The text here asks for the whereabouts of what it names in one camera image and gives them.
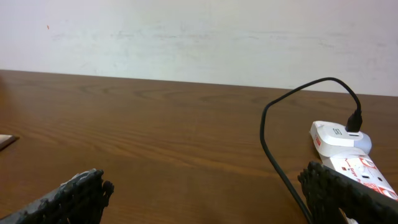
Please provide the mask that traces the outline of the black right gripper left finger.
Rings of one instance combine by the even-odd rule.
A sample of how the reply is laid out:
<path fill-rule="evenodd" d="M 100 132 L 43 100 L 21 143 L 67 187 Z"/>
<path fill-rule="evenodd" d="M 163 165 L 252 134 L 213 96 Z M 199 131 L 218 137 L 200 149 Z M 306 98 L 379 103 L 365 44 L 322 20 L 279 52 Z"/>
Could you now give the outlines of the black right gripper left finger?
<path fill-rule="evenodd" d="M 114 185 L 102 179 L 101 169 L 70 180 L 24 208 L 1 218 L 1 224 L 100 223 Z"/>

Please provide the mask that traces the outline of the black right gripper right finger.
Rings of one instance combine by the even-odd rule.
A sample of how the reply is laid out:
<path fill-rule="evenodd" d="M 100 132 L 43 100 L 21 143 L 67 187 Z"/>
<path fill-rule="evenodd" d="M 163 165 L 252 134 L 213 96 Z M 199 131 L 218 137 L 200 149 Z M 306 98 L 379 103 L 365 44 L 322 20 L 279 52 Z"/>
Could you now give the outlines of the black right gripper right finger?
<path fill-rule="evenodd" d="M 317 162 L 298 176 L 313 223 L 397 224 L 397 201 Z"/>

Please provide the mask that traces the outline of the Galaxy S25 Ultra smartphone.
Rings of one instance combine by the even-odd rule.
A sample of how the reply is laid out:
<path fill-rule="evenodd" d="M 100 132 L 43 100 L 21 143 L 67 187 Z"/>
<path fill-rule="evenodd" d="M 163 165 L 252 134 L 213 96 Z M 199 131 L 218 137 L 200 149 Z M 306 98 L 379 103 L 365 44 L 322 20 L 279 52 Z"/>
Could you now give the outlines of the Galaxy S25 Ultra smartphone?
<path fill-rule="evenodd" d="M 2 134 L 0 135 L 0 151 L 7 148 L 12 143 L 16 142 L 19 138 L 14 135 Z"/>

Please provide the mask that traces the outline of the white usb charger adapter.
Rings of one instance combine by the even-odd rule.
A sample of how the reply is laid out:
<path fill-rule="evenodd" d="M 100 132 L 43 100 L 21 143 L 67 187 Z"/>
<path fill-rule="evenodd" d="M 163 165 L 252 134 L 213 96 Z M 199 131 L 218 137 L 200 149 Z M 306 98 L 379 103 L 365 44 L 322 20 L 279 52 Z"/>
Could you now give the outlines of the white usb charger adapter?
<path fill-rule="evenodd" d="M 362 133 L 347 132 L 346 127 L 327 121 L 314 121 L 310 128 L 316 150 L 323 157 L 352 158 L 370 153 L 370 137 Z"/>

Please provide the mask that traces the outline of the white power strip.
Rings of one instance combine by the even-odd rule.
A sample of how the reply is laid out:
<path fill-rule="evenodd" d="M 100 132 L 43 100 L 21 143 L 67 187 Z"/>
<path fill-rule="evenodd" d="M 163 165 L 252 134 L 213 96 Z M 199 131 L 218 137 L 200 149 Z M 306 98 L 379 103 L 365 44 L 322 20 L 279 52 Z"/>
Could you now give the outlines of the white power strip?
<path fill-rule="evenodd" d="M 346 125 L 347 132 L 357 133 L 361 127 L 360 119 L 352 119 Z M 397 201 L 397 194 L 389 185 L 388 181 L 381 174 L 375 163 L 366 156 L 352 158 L 323 157 L 321 165 L 324 165 L 338 173 L 363 184 L 376 192 L 383 194 Z M 355 220 L 347 218 L 347 223 L 357 223 Z"/>

